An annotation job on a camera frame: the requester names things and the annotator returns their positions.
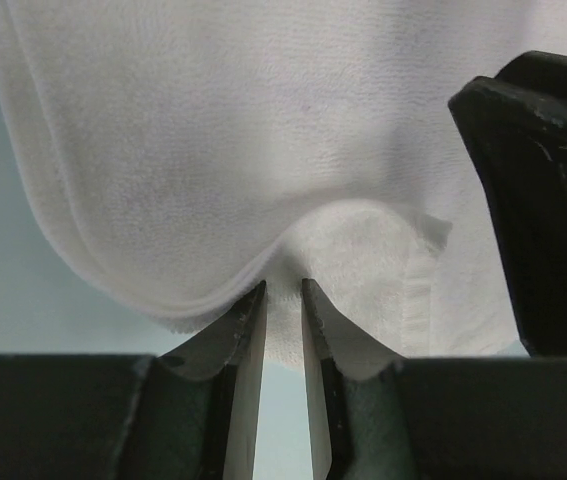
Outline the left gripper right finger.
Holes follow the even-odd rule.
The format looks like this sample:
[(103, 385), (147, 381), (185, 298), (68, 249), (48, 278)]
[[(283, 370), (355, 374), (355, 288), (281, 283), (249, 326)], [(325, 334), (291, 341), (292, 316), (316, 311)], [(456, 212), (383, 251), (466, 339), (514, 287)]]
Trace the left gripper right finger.
[(318, 479), (567, 479), (567, 358), (405, 358), (303, 281)]

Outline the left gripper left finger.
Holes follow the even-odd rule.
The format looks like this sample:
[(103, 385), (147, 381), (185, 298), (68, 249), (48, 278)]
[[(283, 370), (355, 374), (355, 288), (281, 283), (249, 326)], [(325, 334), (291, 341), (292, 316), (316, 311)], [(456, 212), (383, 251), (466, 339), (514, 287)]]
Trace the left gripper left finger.
[(161, 355), (0, 354), (0, 479), (249, 479), (264, 284)]

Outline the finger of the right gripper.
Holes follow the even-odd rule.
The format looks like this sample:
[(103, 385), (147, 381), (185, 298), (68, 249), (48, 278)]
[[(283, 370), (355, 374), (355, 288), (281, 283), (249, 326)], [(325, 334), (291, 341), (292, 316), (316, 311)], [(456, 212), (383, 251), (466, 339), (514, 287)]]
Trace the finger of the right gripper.
[(567, 356), (567, 56), (526, 52), (448, 103), (482, 184), (521, 343)]

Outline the white towel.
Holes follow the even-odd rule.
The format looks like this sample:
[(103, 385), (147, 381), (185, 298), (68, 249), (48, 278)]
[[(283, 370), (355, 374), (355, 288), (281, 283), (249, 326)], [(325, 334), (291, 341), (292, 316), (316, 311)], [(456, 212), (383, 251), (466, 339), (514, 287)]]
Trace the white towel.
[(167, 328), (266, 281), (302, 363), (302, 278), (406, 356), (518, 337), (447, 102), (567, 1), (0, 1), (0, 105), (29, 205), (83, 280)]

